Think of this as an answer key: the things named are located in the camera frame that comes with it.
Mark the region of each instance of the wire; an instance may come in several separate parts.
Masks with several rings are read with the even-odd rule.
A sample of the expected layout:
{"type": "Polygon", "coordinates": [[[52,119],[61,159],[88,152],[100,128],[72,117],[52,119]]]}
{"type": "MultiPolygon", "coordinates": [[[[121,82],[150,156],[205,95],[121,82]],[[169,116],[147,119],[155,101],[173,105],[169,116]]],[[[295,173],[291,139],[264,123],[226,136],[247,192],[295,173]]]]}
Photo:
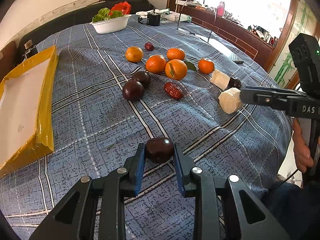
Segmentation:
{"type": "Polygon", "coordinates": [[[209,40],[210,40],[210,38],[211,38],[211,34],[212,34],[212,32],[213,32],[213,27],[214,27],[214,24],[216,23],[216,19],[217,19],[216,9],[213,8],[213,11],[214,11],[214,22],[213,22],[212,29],[211,29],[211,32],[210,32],[210,35],[209,35],[209,38],[208,38],[208,43],[209,43],[209,40]]]}
{"type": "Polygon", "coordinates": [[[292,173],[289,177],[287,177],[285,180],[283,180],[279,185],[277,185],[277,186],[274,187],[273,189],[275,189],[275,188],[277,188],[277,187],[280,187],[282,184],[286,183],[289,179],[292,178],[292,176],[293,176],[294,174],[297,173],[297,171],[298,171],[298,169],[296,169],[294,173],[292,173]]]}
{"type": "Polygon", "coordinates": [[[180,23],[180,18],[181,18],[181,14],[182,14],[183,7],[185,6],[185,4],[186,4],[188,1],[189,1],[189,0],[186,0],[186,1],[184,2],[184,4],[182,5],[182,8],[181,8],[181,10],[180,10],[180,15],[179,15],[179,20],[178,20],[178,29],[179,29],[179,23],[180,23]]]}

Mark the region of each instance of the human hand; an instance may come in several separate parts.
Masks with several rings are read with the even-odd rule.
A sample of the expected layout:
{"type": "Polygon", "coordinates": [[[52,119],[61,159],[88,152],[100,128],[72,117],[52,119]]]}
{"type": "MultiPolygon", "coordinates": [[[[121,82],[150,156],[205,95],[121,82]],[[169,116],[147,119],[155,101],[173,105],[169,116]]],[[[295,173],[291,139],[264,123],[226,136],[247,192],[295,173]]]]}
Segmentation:
{"type": "Polygon", "coordinates": [[[310,156],[310,149],[306,145],[302,137],[301,127],[297,118],[293,120],[292,128],[293,128],[292,140],[294,142],[293,152],[294,152],[294,158],[296,160],[296,165],[299,171],[301,171],[302,173],[305,173],[307,171],[307,167],[313,166],[313,159],[310,156]]]}

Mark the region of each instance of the cloth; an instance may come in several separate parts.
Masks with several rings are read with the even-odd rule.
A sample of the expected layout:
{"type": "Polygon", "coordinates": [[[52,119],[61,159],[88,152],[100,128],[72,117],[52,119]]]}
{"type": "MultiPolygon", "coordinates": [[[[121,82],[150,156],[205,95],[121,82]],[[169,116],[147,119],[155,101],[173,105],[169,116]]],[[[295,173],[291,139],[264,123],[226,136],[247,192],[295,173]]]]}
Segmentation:
{"type": "MultiPolygon", "coordinates": [[[[170,11],[169,15],[164,14],[164,15],[161,16],[161,18],[169,20],[171,22],[178,22],[179,21],[179,16],[180,16],[179,13],[170,11]]],[[[191,21],[192,21],[192,17],[191,16],[183,14],[183,13],[181,14],[180,22],[188,22],[188,23],[190,23],[191,21]]]]}
{"type": "MultiPolygon", "coordinates": [[[[137,12],[136,15],[139,15],[141,18],[147,18],[148,13],[150,13],[152,11],[153,10],[150,10],[147,12],[137,12]]],[[[178,22],[178,20],[179,20],[180,14],[177,12],[170,11],[169,9],[163,9],[163,10],[155,9],[155,12],[156,13],[163,13],[161,15],[161,19],[163,19],[163,20],[168,20],[171,22],[178,22]]],[[[189,15],[181,14],[180,21],[190,23],[192,21],[192,17],[189,15]]]]}
{"type": "Polygon", "coordinates": [[[312,181],[304,188],[277,181],[262,202],[287,231],[291,240],[320,236],[320,184],[312,181]]]}
{"type": "MultiPolygon", "coordinates": [[[[207,37],[210,33],[192,23],[179,27],[207,37]]],[[[142,25],[135,15],[119,32],[97,34],[90,24],[76,25],[37,45],[38,51],[56,45],[59,52],[52,95],[55,151],[0,179],[0,209],[22,240],[82,176],[106,176],[151,137],[170,137],[196,165],[216,176],[238,175],[259,197],[267,191],[291,139],[291,123],[283,112],[245,105],[228,115],[210,76],[193,71],[180,82],[151,73],[144,104],[131,107],[122,96],[126,80],[145,70],[151,55],[165,56],[173,47],[182,48],[196,65],[201,58],[212,59],[243,86],[277,87],[250,57],[216,34],[211,37],[244,63],[237,65],[200,38],[178,32],[177,23],[142,25]],[[148,41],[154,51],[143,49],[137,64],[126,60],[128,47],[143,48],[148,41]],[[177,83],[184,98],[170,98],[163,89],[166,82],[177,83]]],[[[147,160],[146,171],[139,197],[125,202],[127,239],[192,239],[194,199],[180,196],[172,164],[147,160]]]]}

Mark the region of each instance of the cardboard box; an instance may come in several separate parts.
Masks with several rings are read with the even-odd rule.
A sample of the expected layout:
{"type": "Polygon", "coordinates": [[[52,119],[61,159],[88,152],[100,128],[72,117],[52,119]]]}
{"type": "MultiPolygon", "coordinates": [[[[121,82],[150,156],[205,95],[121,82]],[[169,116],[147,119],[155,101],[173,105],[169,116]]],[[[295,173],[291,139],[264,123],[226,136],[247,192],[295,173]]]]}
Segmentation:
{"type": "Polygon", "coordinates": [[[0,176],[53,151],[51,104],[57,63],[52,46],[19,64],[0,83],[0,176]]]}

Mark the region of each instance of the green vegetable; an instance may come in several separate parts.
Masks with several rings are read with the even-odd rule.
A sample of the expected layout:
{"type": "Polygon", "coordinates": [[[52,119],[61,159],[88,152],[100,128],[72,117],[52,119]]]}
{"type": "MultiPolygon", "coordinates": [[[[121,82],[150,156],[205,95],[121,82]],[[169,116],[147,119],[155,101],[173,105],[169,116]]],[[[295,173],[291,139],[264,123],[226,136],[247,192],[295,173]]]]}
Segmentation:
{"type": "Polygon", "coordinates": [[[110,20],[114,18],[119,18],[122,17],[123,14],[121,11],[110,11],[108,8],[102,8],[99,10],[98,14],[96,14],[94,17],[92,17],[92,22],[100,22],[100,21],[105,21],[105,20],[110,20]]]}
{"type": "Polygon", "coordinates": [[[96,14],[93,18],[92,18],[92,22],[96,23],[96,22],[100,22],[102,21],[103,16],[101,14],[96,14]]]}
{"type": "Polygon", "coordinates": [[[187,65],[189,70],[197,71],[196,66],[192,62],[185,60],[184,63],[187,65]]]}
{"type": "Polygon", "coordinates": [[[109,14],[109,12],[110,12],[110,9],[108,9],[108,8],[102,8],[102,9],[100,9],[100,11],[98,12],[98,14],[101,14],[102,17],[105,17],[106,15],[109,14]]]}
{"type": "Polygon", "coordinates": [[[111,19],[123,16],[122,12],[117,10],[111,11],[109,15],[111,16],[111,19]]]}

